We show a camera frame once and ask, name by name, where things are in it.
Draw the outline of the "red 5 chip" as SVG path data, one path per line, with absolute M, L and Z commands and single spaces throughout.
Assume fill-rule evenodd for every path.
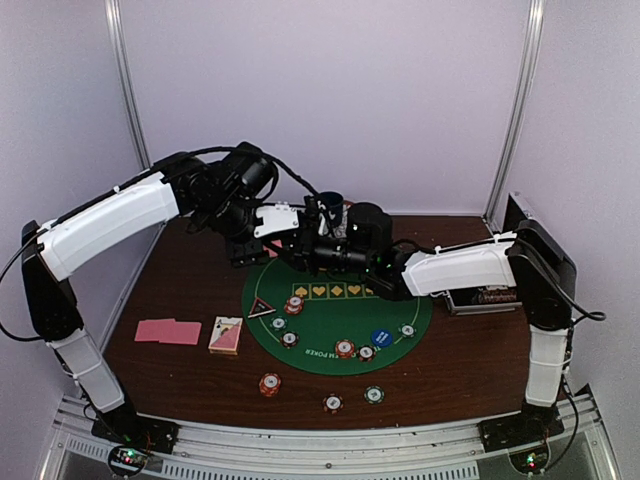
M 348 339 L 343 339 L 335 344 L 335 353 L 339 358 L 351 358 L 355 353 L 355 344 Z
M 304 299 L 293 295 L 289 297 L 285 303 L 284 311 L 288 315 L 298 315 L 302 312 L 304 308 Z

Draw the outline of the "black triangular all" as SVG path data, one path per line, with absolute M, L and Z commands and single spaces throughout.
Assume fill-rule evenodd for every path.
M 272 305 L 270 305 L 268 302 L 266 302 L 265 300 L 259 297 L 256 297 L 252 303 L 249 313 L 247 314 L 247 318 L 248 319 L 259 318 L 264 315 L 274 313 L 275 311 L 276 309 Z

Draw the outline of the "dealt red card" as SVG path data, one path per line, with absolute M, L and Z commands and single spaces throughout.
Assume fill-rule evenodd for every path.
M 174 319 L 143 320 L 137 325 L 135 342 L 165 343 L 170 340 Z
M 173 345 L 197 345 L 201 329 L 200 322 L 172 322 L 163 328 L 159 342 Z

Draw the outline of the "red orange chip stack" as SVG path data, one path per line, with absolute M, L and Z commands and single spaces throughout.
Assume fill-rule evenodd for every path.
M 265 397 L 275 396 L 281 387 L 281 378 L 276 373 L 266 373 L 259 382 L 259 391 Z

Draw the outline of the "red backed card deck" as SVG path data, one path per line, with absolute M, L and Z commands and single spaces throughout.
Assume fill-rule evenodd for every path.
M 283 245 L 280 240 L 269 241 L 264 245 L 265 251 L 270 258 L 276 258 L 283 251 Z

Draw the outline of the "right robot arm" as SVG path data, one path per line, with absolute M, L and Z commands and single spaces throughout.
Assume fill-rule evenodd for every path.
M 356 274 L 376 296 L 406 301 L 439 293 L 513 294 L 530 329 L 523 412 L 513 419 L 519 440 L 535 440 L 551 424 L 551 409 L 569 363 L 576 267 L 533 218 L 476 242 L 423 247 L 396 240 L 381 207 L 352 204 L 338 235 L 329 208 L 309 198 L 303 206 L 277 204 L 263 215 L 267 241 L 281 243 L 279 257 L 308 273 Z

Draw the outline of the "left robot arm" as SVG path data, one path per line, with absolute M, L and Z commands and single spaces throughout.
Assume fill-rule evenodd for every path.
M 197 228 L 229 240 L 250 240 L 253 208 L 272 194 L 288 167 L 248 142 L 219 148 L 221 160 L 203 161 L 214 151 L 172 154 L 61 217 L 23 229 L 21 271 L 34 330 L 123 444 L 137 442 L 144 424 L 128 410 L 124 388 L 87 332 L 69 280 L 124 240 L 178 217 L 189 216 Z

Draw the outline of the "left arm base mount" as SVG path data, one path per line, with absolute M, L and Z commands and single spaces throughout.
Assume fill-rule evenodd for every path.
M 130 478 L 143 472 L 161 454 L 171 454 L 179 426 L 170 421 L 142 417 L 132 433 L 118 433 L 104 421 L 93 421 L 91 434 L 114 443 L 107 454 L 107 466 L 118 477 Z

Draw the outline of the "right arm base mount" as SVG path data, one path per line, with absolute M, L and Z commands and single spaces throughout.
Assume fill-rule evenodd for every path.
M 561 420 L 546 425 L 524 414 L 483 420 L 478 429 L 486 453 L 506 450 L 511 466 L 520 474 L 539 474 L 551 463 L 549 440 L 565 430 Z

